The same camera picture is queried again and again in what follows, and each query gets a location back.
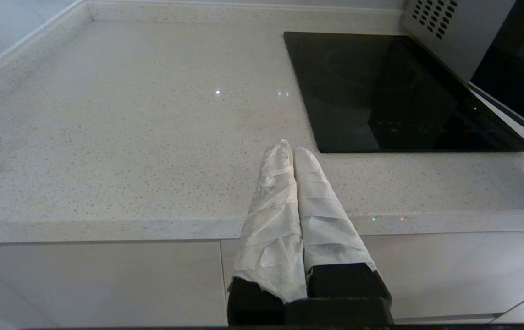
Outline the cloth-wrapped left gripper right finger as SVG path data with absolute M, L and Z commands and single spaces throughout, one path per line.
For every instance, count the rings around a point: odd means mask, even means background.
M 310 298 L 391 299 L 318 159 L 302 147 L 293 156 Z

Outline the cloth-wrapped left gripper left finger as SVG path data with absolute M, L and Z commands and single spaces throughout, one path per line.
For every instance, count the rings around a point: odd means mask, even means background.
M 283 139 L 264 153 L 228 290 L 231 326 L 281 325 L 307 298 L 293 152 Z

